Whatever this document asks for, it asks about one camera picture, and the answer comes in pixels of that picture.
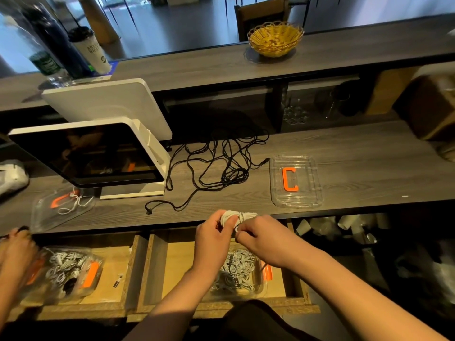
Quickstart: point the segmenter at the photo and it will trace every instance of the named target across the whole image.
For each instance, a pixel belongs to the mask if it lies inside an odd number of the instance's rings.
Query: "dark blue bottle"
[[[70,43],[68,35],[43,4],[25,6],[22,14],[50,51],[57,57],[73,79],[92,77],[88,63]]]

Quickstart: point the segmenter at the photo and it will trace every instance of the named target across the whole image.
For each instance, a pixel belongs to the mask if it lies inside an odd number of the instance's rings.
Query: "monitor screen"
[[[9,137],[80,188],[164,180],[132,129],[124,123]]]

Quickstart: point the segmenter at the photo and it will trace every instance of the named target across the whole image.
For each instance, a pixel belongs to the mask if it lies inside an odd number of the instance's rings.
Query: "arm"
[[[241,224],[236,240],[266,263],[296,273],[363,340],[447,340],[269,215]]]
[[[224,212],[215,212],[197,227],[193,266],[124,341],[174,341],[183,338],[197,305],[212,286],[228,255],[238,218],[229,218],[220,232],[217,227]]]
[[[14,229],[8,237],[2,241],[4,248],[0,269],[0,330],[8,319],[20,285],[38,250],[27,230],[17,233],[17,229]]]

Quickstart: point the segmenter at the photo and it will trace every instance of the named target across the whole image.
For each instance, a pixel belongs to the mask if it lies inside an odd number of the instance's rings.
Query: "green label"
[[[46,76],[58,73],[61,69],[46,51],[40,51],[32,55],[30,61]]]

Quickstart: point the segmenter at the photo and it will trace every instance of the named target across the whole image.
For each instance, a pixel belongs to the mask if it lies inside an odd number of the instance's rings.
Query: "drawer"
[[[196,228],[157,231],[150,235],[137,311],[128,321],[140,321],[180,281],[193,263]],[[273,279],[260,300],[279,315],[320,312],[311,304],[306,284],[284,269],[272,267]],[[231,301],[202,302],[194,318],[223,317]]]
[[[135,311],[146,258],[146,238],[134,233],[81,235],[48,239],[46,244],[92,248],[94,254],[104,258],[98,285],[87,297],[56,305],[42,306],[25,298],[11,311],[8,321],[18,317],[36,320],[117,318]],[[119,275],[123,275],[122,279],[114,288]]]

